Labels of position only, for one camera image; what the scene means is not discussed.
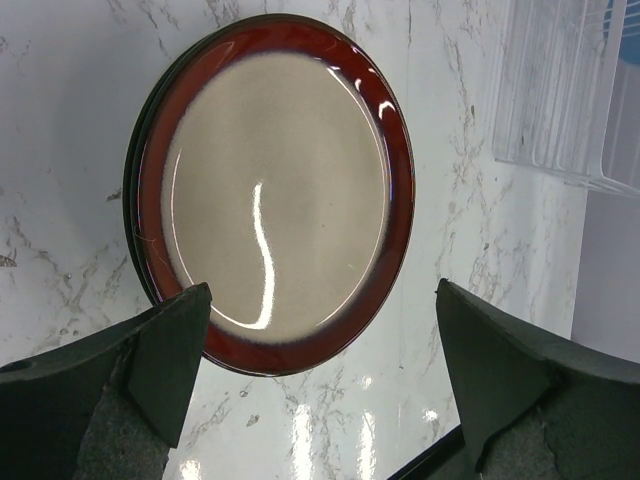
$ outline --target marble surface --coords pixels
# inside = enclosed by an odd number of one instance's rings
[[[163,69],[265,12],[355,39],[404,110],[415,223],[384,307],[303,374],[204,361],[166,479],[386,478],[453,428],[434,289],[448,277],[568,336],[585,192],[493,160],[499,0],[25,0],[0,5],[0,364],[148,307],[121,219],[124,155]]]

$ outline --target white marble countertop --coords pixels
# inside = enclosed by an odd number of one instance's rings
[[[586,194],[496,163],[480,119],[499,0],[25,0],[0,5],[0,364],[148,307],[120,204],[134,121],[163,69],[265,12],[344,31],[378,64],[415,155],[400,277],[345,352],[250,378],[204,361],[167,479],[386,478],[457,422],[440,277],[568,336]]]

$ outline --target ceramic plate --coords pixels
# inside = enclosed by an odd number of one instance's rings
[[[125,224],[152,301],[209,284],[209,359],[279,375],[335,355],[375,316],[413,188],[373,62],[324,24],[265,15],[194,45],[158,82],[132,136]]]

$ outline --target stack of plates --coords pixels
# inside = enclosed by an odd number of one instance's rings
[[[362,50],[319,22],[265,15],[166,71],[123,192],[151,301],[207,282],[205,356],[282,375],[338,353],[381,307],[409,240],[413,164],[398,103]]]

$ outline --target blue object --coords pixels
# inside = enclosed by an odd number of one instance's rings
[[[604,15],[605,39],[609,37],[609,22],[611,20],[612,7],[613,0],[609,0],[607,12]],[[627,63],[640,65],[640,2],[638,0],[627,1],[622,35],[618,56]]]

